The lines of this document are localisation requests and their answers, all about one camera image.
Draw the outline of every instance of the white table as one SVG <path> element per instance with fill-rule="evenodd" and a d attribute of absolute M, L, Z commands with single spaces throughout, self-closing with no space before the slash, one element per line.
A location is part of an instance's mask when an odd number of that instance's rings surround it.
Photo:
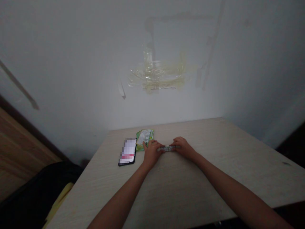
<path fill-rule="evenodd" d="M 48 229 L 89 225 L 143 161 L 138 152 L 134 164 L 119 167 L 123 141 L 147 128 L 166 145 L 186 138 L 272 208 L 305 200 L 305 169 L 223 118 L 188 121 L 110 131 Z M 194 164 L 168 152 L 146 177 L 124 228 L 189 228 L 235 216 Z"/>

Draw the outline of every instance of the phone screen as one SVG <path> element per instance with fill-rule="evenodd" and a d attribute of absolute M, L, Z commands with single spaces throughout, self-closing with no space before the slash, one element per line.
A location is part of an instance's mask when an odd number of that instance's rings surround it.
<path fill-rule="evenodd" d="M 136 138 L 126 138 L 119 158 L 119 166 L 133 164 L 136 156 Z"/>

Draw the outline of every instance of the hand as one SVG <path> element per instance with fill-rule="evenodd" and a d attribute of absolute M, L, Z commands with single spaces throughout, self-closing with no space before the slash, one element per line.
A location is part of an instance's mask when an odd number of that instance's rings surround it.
<path fill-rule="evenodd" d="M 183 138 L 176 137 L 174 142 L 170 146 L 180 146 L 180 148 L 175 147 L 173 150 L 177 151 L 181 156 L 184 156 L 188 160 L 193 160 L 197 152 L 191 147 L 191 145 Z"/>
<path fill-rule="evenodd" d="M 160 144 L 156 140 L 150 140 L 148 143 L 148 147 L 146 147 L 145 142 L 143 142 L 145 155 L 142 165 L 144 165 L 147 169 L 151 170 L 157 163 L 161 154 L 165 152 L 164 150 L 157 151 L 157 149 L 164 146 L 165 145 Z"/>

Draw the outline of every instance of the person's left hand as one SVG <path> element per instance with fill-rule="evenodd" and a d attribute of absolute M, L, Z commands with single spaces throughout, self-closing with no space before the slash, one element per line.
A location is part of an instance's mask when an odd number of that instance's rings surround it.
<path fill-rule="evenodd" d="M 157 149 L 164 146 L 165 145 L 162 145 L 156 140 L 150 140 L 148 143 L 148 147 L 145 145 L 145 142 L 143 142 L 145 155 L 142 165 L 145 166 L 147 169 L 151 170 L 157 163 L 161 154 L 165 152 L 164 150 L 157 151 Z"/>

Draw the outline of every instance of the white wall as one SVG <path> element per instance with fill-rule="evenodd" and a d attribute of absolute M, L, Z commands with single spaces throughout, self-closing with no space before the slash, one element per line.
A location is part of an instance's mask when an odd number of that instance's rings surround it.
<path fill-rule="evenodd" d="M 201 66 L 220 3 L 2 1 L 0 59 L 39 110 L 3 72 L 1 95 L 76 163 L 92 157 L 108 130 L 220 116 L 276 147 L 305 118 L 303 1 L 227 1 L 205 90 L 196 73 L 181 91 L 127 86 L 151 41 L 149 17 L 212 16 L 154 24 L 156 59 L 174 59 L 183 47 L 187 62 Z"/>

